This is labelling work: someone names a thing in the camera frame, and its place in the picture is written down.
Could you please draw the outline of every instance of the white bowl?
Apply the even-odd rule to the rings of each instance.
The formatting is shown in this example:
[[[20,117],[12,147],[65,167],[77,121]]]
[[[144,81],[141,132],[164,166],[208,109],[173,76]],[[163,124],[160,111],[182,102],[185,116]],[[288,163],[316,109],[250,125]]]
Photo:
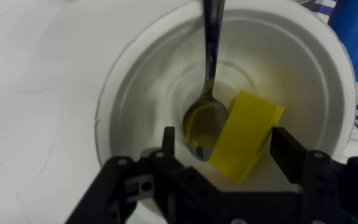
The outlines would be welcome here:
[[[204,76],[200,3],[190,3],[137,37],[106,83],[97,114],[101,163],[139,158],[177,127],[177,157],[224,191],[282,191],[291,186],[266,152],[245,185],[199,162],[182,141],[182,119]],[[307,149],[342,155],[354,120],[353,69],[336,35],[296,3],[226,2],[214,95],[226,106],[251,91],[286,107],[280,126]]]

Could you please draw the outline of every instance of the yellow sponge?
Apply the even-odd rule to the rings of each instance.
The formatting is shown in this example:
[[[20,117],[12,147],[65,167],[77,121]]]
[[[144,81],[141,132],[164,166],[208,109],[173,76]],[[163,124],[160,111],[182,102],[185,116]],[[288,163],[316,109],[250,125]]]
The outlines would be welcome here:
[[[241,93],[215,145],[209,163],[225,176],[242,182],[262,155],[283,107],[249,93]]]

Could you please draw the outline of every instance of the spoon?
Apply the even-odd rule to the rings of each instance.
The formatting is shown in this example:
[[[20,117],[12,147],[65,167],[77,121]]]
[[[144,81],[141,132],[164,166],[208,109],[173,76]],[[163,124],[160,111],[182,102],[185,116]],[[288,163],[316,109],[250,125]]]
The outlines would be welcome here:
[[[201,96],[183,119],[184,141],[193,156],[208,161],[226,124],[226,107],[213,98],[225,0],[204,0],[205,81]]]

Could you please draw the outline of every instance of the screw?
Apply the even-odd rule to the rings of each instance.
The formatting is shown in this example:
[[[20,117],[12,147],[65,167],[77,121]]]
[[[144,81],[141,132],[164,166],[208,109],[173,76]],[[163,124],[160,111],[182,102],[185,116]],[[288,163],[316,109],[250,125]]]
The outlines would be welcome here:
[[[164,154],[163,154],[163,152],[158,152],[158,154],[155,155],[155,157],[157,157],[157,158],[163,158],[163,157],[164,157]]]
[[[127,162],[128,162],[127,160],[119,160],[119,161],[118,161],[118,165],[119,165],[119,166],[126,166]]]
[[[232,219],[230,224],[247,224],[244,219]]]

